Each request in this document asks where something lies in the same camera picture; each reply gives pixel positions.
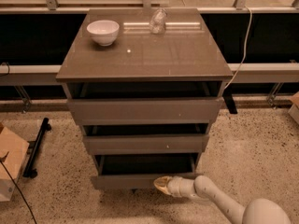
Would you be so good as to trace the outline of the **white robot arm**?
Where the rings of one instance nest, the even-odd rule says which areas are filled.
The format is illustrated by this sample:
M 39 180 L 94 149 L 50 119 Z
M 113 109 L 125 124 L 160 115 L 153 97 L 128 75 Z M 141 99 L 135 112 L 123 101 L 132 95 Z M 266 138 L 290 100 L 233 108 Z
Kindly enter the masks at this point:
M 154 181 L 154 186 L 166 195 L 189 198 L 195 203 L 212 201 L 231 224 L 292 224 L 278 204 L 259 198 L 243 206 L 204 175 L 199 175 L 195 179 L 163 176 Z

